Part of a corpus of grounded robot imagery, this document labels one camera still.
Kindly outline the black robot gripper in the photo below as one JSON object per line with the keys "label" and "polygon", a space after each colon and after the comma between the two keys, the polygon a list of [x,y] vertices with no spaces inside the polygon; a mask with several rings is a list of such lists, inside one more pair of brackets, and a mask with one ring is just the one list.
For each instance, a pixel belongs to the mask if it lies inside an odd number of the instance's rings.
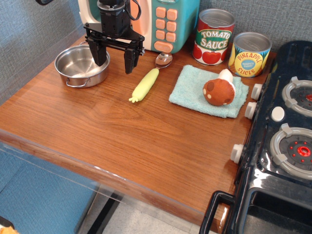
{"label": "black robot gripper", "polygon": [[135,32],[131,27],[131,19],[127,11],[119,13],[100,12],[100,23],[84,24],[86,41],[93,59],[102,66],[106,58],[106,48],[124,51],[125,72],[132,73],[137,66],[138,56],[145,53],[144,36]]}

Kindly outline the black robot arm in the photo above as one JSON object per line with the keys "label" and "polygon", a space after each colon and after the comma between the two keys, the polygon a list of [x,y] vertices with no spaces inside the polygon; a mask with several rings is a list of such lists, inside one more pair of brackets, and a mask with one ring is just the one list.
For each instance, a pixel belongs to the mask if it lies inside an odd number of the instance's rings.
{"label": "black robot arm", "polygon": [[133,18],[129,0],[99,0],[97,7],[100,11],[100,23],[84,24],[86,42],[95,63],[98,66],[105,63],[106,48],[121,50],[124,52],[125,73],[132,73],[139,56],[145,52],[145,37],[131,27],[131,21],[140,18],[141,9],[138,9],[137,17]]}

